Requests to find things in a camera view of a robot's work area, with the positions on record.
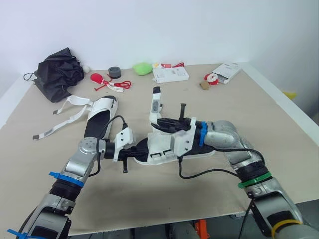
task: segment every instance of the yellow object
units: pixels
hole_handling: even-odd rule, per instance
[[[289,224],[289,223],[293,223],[293,224],[303,224],[302,222],[300,221],[297,221],[297,220],[283,220],[281,222],[278,222],[277,224],[274,225],[273,229],[271,230],[271,237],[274,239],[275,238],[275,233],[276,233],[276,230],[285,225],[285,224]]]
[[[297,96],[297,93],[296,92],[286,92],[286,91],[283,91],[283,93],[289,98],[289,99],[294,99],[296,96]]]

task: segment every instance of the black tape roll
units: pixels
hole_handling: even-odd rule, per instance
[[[121,77],[121,69],[117,66],[112,66],[109,68],[109,76],[112,79],[117,79]]]

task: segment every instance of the green cable tie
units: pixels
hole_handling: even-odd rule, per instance
[[[267,178],[270,178],[270,177],[271,177],[271,173],[268,172],[268,173],[265,173],[265,174],[263,174],[263,175],[261,175],[261,176],[259,176],[259,177],[257,177],[257,178],[254,178],[254,179],[252,179],[252,180],[249,180],[249,181],[247,181],[247,182],[239,183],[239,184],[238,184],[238,187],[239,187],[239,188],[246,188],[246,187],[248,187],[248,186],[250,186],[250,185],[253,185],[253,184],[255,184],[255,183],[258,183],[258,182],[263,181],[263,180],[265,180],[265,179],[267,179]]]

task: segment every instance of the yellow cable tie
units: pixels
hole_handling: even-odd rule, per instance
[[[289,223],[293,223],[293,224],[303,224],[303,223],[300,222],[300,221],[292,220],[292,219],[283,220],[283,221],[281,221],[281,222],[278,222],[278,223],[276,223],[276,224],[274,225],[273,229],[271,230],[271,237],[272,237],[273,239],[275,239],[276,230],[277,230],[279,227],[281,227],[281,226],[283,226],[283,225],[285,225],[285,224],[289,224]]]

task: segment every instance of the green toy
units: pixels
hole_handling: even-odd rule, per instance
[[[146,62],[142,62],[134,65],[133,69],[135,70],[136,74],[138,74],[139,76],[143,76],[152,72],[152,65]]]

